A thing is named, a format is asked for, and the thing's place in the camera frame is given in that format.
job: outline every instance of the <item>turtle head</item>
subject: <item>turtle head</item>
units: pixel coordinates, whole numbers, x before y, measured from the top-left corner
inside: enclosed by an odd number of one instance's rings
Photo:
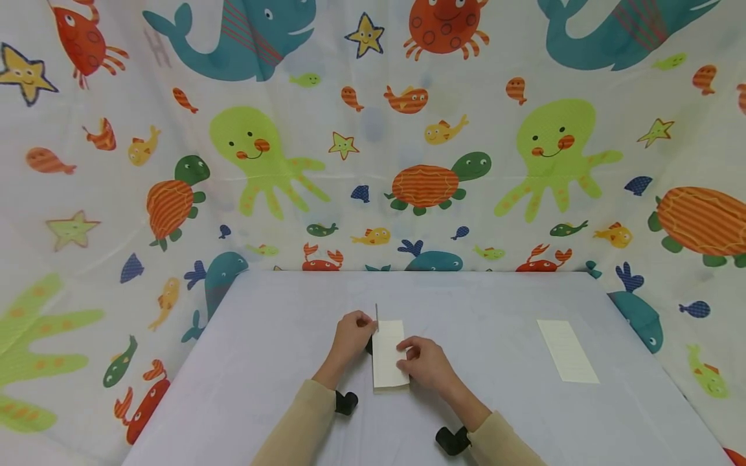
[[[187,155],[179,160],[174,170],[174,179],[194,186],[210,177],[210,167],[198,155]]]
[[[484,152],[470,152],[456,161],[451,169],[459,181],[481,178],[492,168],[492,159]]]

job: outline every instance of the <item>person's right hand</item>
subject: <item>person's right hand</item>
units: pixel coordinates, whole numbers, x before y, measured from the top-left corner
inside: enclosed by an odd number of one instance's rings
[[[396,363],[396,367],[409,374],[418,384],[432,388],[443,395],[450,387],[460,382],[456,372],[448,362],[436,342],[418,336],[410,336],[396,345],[399,351],[407,350],[407,360]]]

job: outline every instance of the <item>cartoon turtle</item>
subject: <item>cartoon turtle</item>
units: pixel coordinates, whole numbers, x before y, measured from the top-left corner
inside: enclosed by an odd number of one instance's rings
[[[484,152],[471,152],[456,161],[450,170],[432,165],[415,165],[402,170],[391,185],[392,194],[384,194],[391,208],[405,210],[414,206],[415,215],[424,215],[428,207],[440,206],[445,210],[451,199],[462,200],[466,190],[459,188],[460,181],[483,177],[492,167],[492,160]]]
[[[168,248],[166,237],[176,241],[181,237],[179,226],[188,218],[195,218],[198,209],[192,204],[204,202],[203,192],[193,192],[192,186],[210,177],[210,168],[196,155],[187,155],[178,161],[174,170],[174,180],[156,183],[148,192],[148,214],[150,228],[155,241],[150,246]]]
[[[746,267],[746,204],[724,192],[680,186],[656,197],[658,209],[648,219],[651,231],[665,229],[661,244],[672,253],[683,248],[702,254],[707,267],[720,267],[733,256]]]

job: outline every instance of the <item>green fish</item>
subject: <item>green fish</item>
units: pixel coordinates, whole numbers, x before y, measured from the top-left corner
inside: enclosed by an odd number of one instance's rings
[[[306,228],[306,231],[310,235],[324,237],[324,236],[329,236],[330,234],[334,233],[338,229],[339,228],[336,227],[336,223],[332,223],[331,228],[326,228],[322,224],[315,223],[315,224],[308,225],[308,228]]]
[[[130,361],[137,349],[137,341],[133,335],[130,335],[130,347],[124,353],[118,354],[111,359],[111,365],[104,374],[104,387],[109,388],[117,384],[125,376],[127,368],[130,367]]]
[[[573,227],[571,223],[561,223],[556,227],[552,228],[549,234],[551,236],[570,236],[581,231],[583,228],[588,226],[588,221],[584,221],[579,227]]]
[[[322,82],[322,77],[316,73],[306,73],[297,78],[290,76],[290,82],[297,84],[300,87],[316,87],[320,82]]]
[[[686,54],[675,54],[671,55],[670,57],[666,58],[665,60],[658,60],[653,64],[653,68],[658,68],[663,71],[668,71],[669,69],[674,69],[680,64],[684,63],[686,61]]]
[[[689,367],[705,393],[713,398],[728,398],[728,388],[720,377],[720,370],[700,362],[698,344],[688,344],[686,348],[689,350]]]
[[[480,247],[477,245],[474,245],[474,252],[484,257],[487,260],[497,260],[505,256],[505,251],[503,251],[502,249],[495,249],[495,248],[480,249]]]

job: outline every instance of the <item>yellow fish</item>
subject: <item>yellow fish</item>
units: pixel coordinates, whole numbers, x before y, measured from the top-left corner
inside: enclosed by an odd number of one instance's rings
[[[360,238],[350,236],[350,238],[352,238],[353,244],[361,243],[369,246],[385,245],[391,239],[391,232],[383,227],[375,228],[373,230],[369,228],[368,230],[366,230],[366,234],[364,236]]]
[[[456,127],[451,127],[445,120],[440,120],[437,125],[429,125],[424,129],[424,140],[432,145],[442,144],[456,137],[461,132],[461,128],[466,125],[468,125],[466,115],[461,117]]]
[[[633,238],[632,233],[619,222],[611,225],[608,230],[596,231],[593,237],[608,239],[613,247],[619,249],[626,248]]]
[[[150,156],[155,152],[158,147],[158,135],[160,130],[155,126],[150,126],[150,139],[143,141],[139,137],[132,138],[132,144],[127,150],[130,155],[130,162],[136,167],[145,165],[145,162],[150,160]]]
[[[166,285],[163,286],[163,293],[158,297],[158,306],[160,306],[160,315],[153,321],[152,324],[148,325],[150,330],[156,331],[158,327],[169,318],[171,309],[174,309],[176,301],[179,299],[179,280],[178,278],[171,277],[166,281]]]

